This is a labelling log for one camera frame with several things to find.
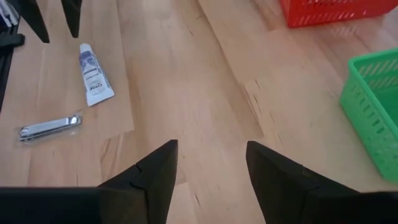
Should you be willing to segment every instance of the black object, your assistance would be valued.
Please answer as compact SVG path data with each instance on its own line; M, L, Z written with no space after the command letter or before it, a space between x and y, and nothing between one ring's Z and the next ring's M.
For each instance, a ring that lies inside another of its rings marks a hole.
M61 0L72 37L79 37L81 0Z
M36 0L8 0L26 20L43 43L50 43L42 14ZM62 0L69 30L74 38L79 36L81 0Z
M88 188L0 188L0 223L166 223L177 173L171 140Z
M0 36L0 50L4 50L6 48L20 47L24 44L25 36L23 34Z
M6 92L14 47L18 47L25 42L25 37L22 34L17 34L17 30L18 26L14 26L0 33L0 112Z
M26 20L32 30L44 43L49 43L49 33L45 28L42 14L36 0L7 0L14 9Z
M254 141L246 162L267 224L398 223L398 193L361 194Z
M8 26L6 24L6 21L4 21L3 19L0 19L0 32L4 32L5 30L7 30Z

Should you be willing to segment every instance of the wooden tabletop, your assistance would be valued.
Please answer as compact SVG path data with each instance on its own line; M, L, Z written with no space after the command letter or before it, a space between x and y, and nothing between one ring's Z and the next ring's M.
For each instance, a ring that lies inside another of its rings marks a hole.
M287 29L278 0L84 0L73 39L59 1L26 35L0 114L0 185L95 186L179 140L169 223L264 223L246 167L257 140L361 192L383 180L338 100L354 56L398 45L398 11ZM79 45L116 96L87 107ZM74 136L18 144L18 128L83 113Z

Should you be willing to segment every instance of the red plastic basket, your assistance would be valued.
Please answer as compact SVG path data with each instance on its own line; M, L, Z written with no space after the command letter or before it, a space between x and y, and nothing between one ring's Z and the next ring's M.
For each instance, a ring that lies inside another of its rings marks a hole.
M398 0L279 0L291 28L380 16Z

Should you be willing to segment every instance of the white toothpaste tube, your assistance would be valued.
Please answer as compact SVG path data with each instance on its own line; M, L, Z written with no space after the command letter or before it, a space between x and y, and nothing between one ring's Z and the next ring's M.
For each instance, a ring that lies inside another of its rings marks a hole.
M80 45L79 60L88 106L93 106L114 96L111 85L89 44Z

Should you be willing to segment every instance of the green plastic basket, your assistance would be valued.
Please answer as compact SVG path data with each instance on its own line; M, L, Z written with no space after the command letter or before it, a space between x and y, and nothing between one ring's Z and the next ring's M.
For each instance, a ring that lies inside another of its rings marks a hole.
M382 176L398 182L398 48L355 57L340 103Z

